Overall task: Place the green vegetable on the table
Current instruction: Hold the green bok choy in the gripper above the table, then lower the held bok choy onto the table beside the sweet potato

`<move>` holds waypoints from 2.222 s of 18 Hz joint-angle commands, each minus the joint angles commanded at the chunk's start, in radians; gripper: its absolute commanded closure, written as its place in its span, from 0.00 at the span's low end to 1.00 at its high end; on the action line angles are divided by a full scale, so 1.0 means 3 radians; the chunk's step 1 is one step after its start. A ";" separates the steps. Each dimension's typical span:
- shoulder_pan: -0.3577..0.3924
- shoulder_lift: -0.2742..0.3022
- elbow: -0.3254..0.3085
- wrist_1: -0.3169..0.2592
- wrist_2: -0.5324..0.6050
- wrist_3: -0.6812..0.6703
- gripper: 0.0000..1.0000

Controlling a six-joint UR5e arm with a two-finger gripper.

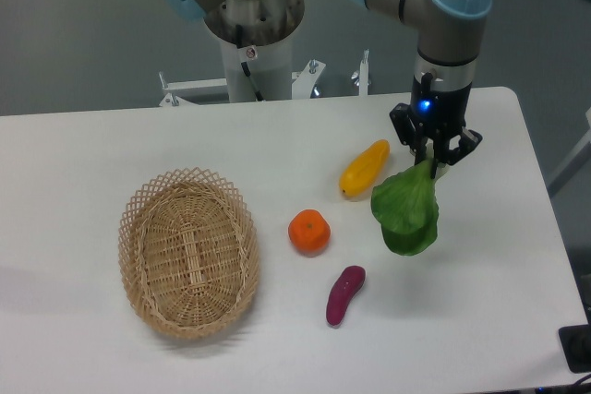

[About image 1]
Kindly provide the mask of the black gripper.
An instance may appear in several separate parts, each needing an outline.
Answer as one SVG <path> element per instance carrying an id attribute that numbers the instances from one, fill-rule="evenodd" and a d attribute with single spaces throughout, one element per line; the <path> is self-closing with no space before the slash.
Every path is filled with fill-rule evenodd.
<path id="1" fill-rule="evenodd" d="M 389 116 L 400 142 L 414 155 L 415 164 L 427 157 L 426 136 L 433 138 L 436 135 L 433 139 L 431 166 L 431 176 L 435 177 L 441 165 L 454 166 L 471 154 L 483 137 L 474 130 L 464 128 L 464 115 L 472 84 L 452 91 L 423 92 L 422 86 L 420 81 L 414 79 L 411 107 L 398 103 Z M 457 146 L 451 149 L 450 143 L 456 136 L 459 136 Z"/>

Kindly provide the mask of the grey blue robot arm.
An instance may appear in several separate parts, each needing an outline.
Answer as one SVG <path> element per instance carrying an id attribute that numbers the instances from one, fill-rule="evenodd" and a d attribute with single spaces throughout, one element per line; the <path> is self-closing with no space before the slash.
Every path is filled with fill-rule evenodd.
<path id="1" fill-rule="evenodd" d="M 492 0 L 351 0 L 417 31 L 409 103 L 390 117 L 416 161 L 454 165 L 481 142 L 464 115 Z M 304 0 L 165 0 L 181 18 L 203 21 L 227 52 L 232 101 L 288 99 L 291 59 L 282 54 L 300 26 Z"/>

